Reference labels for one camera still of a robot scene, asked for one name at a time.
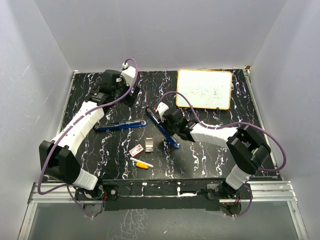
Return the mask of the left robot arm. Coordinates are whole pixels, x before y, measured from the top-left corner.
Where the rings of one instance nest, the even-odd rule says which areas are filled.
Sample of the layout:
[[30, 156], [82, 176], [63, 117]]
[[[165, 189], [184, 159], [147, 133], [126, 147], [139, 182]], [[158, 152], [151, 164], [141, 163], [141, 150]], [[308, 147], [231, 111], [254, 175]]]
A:
[[137, 76], [138, 71], [132, 66], [122, 71], [106, 70], [102, 73], [100, 82], [91, 88], [67, 126], [51, 141], [44, 140], [40, 144], [41, 180], [47, 175], [64, 185], [83, 188], [93, 200], [103, 195], [104, 188], [98, 184], [98, 177], [84, 170], [76, 155], [88, 133], [113, 105], [133, 105], [139, 93], [133, 89]]

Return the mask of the staple tray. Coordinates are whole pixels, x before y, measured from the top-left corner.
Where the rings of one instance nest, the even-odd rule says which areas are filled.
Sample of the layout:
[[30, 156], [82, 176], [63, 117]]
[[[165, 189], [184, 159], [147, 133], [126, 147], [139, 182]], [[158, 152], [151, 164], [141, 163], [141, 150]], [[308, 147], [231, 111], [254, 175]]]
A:
[[152, 153], [154, 151], [154, 139], [152, 137], [145, 138], [145, 149], [146, 153]]

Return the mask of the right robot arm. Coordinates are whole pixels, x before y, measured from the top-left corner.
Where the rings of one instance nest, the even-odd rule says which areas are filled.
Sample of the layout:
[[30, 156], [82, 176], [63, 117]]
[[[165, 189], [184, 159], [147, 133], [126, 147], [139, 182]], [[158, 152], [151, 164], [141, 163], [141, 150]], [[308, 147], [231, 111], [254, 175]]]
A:
[[195, 120], [187, 120], [179, 109], [157, 107], [160, 125], [169, 136], [178, 135], [189, 142], [204, 142], [220, 146], [230, 151], [234, 167], [221, 184], [223, 194], [233, 199], [241, 192], [241, 187], [255, 175], [271, 154], [271, 148], [253, 127], [226, 127], [210, 129]]

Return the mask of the red white staple box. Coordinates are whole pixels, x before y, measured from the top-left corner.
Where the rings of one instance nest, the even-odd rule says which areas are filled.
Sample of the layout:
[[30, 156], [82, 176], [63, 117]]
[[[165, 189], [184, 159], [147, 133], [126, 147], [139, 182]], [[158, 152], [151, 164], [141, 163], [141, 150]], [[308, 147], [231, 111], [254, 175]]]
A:
[[133, 147], [133, 148], [129, 151], [129, 154], [130, 154], [132, 157], [134, 157], [134, 156], [142, 153], [143, 151], [144, 151], [144, 148], [143, 148], [140, 144], [138, 144], [138, 145], [136, 145], [135, 147]]

